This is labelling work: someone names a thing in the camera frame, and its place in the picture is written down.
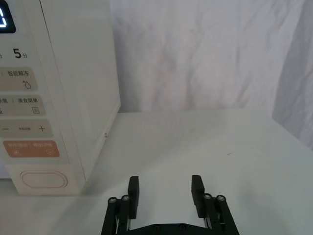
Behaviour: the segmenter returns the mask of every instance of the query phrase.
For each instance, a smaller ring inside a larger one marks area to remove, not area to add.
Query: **orange button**
[[[12,158],[55,158],[60,156],[54,141],[4,141],[3,144]]]

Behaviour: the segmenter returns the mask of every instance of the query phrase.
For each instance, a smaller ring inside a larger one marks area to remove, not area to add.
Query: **screw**
[[[219,200],[219,201],[222,202],[222,201],[225,201],[225,198],[224,198],[223,196],[218,196],[218,197],[217,197],[217,200]]]
[[[206,194],[206,195],[204,195],[204,198],[209,200],[209,199],[211,199],[211,196],[209,194]]]
[[[111,198],[111,199],[109,200],[109,203],[114,203],[114,202],[116,202],[116,199],[115,199],[115,198]]]
[[[123,201],[128,201],[129,200],[129,196],[124,196],[123,197]]]

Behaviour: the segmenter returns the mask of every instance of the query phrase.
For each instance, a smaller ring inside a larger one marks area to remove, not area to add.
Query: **robotic arm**
[[[130,178],[128,194],[108,201],[101,235],[239,235],[226,198],[204,193],[199,175],[192,176],[191,192],[198,217],[205,228],[189,224],[153,224],[130,230],[130,221],[136,219],[139,200],[139,178]]]

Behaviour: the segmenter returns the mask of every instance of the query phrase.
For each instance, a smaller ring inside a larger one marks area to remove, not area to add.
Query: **control button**
[[[31,67],[1,67],[0,91],[35,91],[38,89]]]
[[[56,158],[60,156],[54,141],[4,141],[11,158]]]
[[[65,188],[67,178],[58,171],[24,171],[21,180],[30,188]]]
[[[39,138],[52,137],[48,120],[0,120],[0,137],[2,138]]]
[[[45,107],[39,95],[0,95],[0,117],[42,115]]]

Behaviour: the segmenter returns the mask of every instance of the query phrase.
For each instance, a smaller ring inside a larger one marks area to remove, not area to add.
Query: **digital display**
[[[0,33],[15,33],[16,28],[8,4],[0,0]]]

